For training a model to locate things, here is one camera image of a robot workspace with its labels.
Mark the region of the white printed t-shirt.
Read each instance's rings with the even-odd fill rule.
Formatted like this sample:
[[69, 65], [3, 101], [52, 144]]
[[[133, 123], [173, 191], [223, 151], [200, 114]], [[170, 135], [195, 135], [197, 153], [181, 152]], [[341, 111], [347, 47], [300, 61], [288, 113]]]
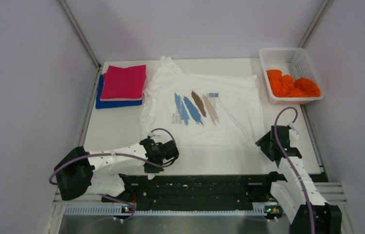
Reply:
[[181, 148], [256, 150], [265, 133], [256, 75], [186, 73], [161, 57], [144, 90], [140, 132], [168, 130]]

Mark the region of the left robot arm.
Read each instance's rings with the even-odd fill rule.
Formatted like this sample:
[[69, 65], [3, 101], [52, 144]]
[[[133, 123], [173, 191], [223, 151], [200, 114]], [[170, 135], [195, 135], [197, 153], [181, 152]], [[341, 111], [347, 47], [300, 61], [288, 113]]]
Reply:
[[173, 140], [158, 141], [148, 137], [133, 145], [105, 151], [86, 151], [83, 146], [72, 149], [55, 168], [49, 182], [57, 185], [63, 201], [82, 195], [96, 194], [127, 201], [132, 189], [126, 185], [124, 172], [141, 168], [155, 175], [179, 157]]

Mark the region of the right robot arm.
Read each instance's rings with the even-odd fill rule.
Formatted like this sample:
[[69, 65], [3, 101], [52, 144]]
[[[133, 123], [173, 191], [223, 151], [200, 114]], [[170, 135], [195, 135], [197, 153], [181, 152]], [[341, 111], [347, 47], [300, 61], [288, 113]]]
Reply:
[[300, 151], [291, 147], [289, 126], [272, 126], [256, 145], [278, 171], [269, 173], [261, 188], [268, 201], [277, 200], [287, 216], [291, 234], [339, 234], [342, 212], [319, 192], [306, 171]]

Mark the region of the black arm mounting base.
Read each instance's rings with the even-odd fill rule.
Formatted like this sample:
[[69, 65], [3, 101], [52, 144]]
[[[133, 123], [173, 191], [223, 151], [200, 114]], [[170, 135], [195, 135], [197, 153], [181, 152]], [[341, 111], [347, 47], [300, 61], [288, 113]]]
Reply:
[[125, 175], [117, 199], [137, 211], [250, 211], [254, 203], [274, 202], [268, 175]]

